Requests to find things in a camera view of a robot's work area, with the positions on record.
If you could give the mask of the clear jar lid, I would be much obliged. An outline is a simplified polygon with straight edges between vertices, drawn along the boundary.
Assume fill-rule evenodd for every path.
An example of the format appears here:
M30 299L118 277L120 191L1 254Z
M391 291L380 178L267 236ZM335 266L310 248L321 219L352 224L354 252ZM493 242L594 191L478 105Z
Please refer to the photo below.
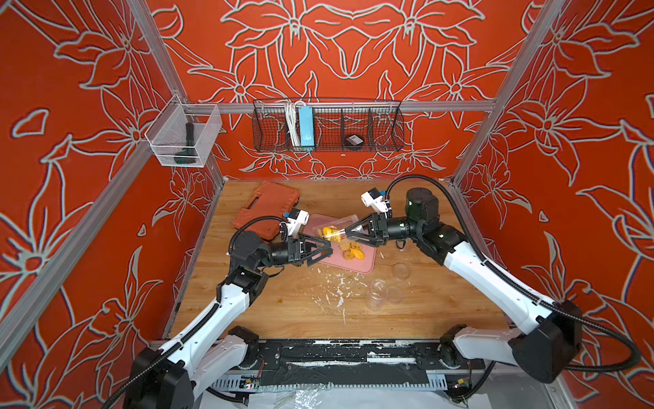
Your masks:
M397 281L407 281L410 278L411 270L407 264L399 262L393 265L392 274Z
M387 289L387 302L399 304L403 301L404 293L399 286L389 286Z

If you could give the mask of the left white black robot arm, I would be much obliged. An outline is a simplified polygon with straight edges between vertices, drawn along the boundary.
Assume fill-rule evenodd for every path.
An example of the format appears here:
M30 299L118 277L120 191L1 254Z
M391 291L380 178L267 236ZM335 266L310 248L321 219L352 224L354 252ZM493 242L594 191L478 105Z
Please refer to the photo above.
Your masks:
M145 349L131 366L129 379L104 403L112 408L196 408L202 395L235 366L258 360L257 335L230 325L255 303L270 276L267 269L312 266L332 255L329 240L301 233L308 221L303 211L272 218L281 241L268 242L249 230L255 218L233 234L225 279L216 297L175 337L158 349Z

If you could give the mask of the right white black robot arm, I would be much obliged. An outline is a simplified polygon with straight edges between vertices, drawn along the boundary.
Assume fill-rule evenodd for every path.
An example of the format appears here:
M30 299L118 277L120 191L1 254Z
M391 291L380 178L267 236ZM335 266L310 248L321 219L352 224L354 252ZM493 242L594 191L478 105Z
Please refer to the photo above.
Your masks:
M372 247L390 241L413 242L424 255L468 281L514 324L514 329L505 331L465 325L452 328L451 342L461 357L517 366L541 383L553 383L563 371L619 373L640 363L641 352L628 337L585 319L575 303L543 295L487 257L471 238L458 208L453 210L460 223L455 228L441 221L439 199L432 191L414 187L406 194L405 214L395 216L392 191L391 187L373 188L362 194L363 204L373 212L345 228L347 238ZM620 342L628 349L628 357L607 365L574 364L582 349L584 328Z

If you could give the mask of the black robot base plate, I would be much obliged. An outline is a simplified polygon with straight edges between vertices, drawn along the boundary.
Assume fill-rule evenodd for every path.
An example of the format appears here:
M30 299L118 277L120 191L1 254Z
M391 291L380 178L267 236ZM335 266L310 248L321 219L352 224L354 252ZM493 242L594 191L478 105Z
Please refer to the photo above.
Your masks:
M427 381L446 376L449 388L485 371L482 360L458 358L446 366L437 340L409 339L263 339L258 361L225 375L250 375L264 384L374 383Z

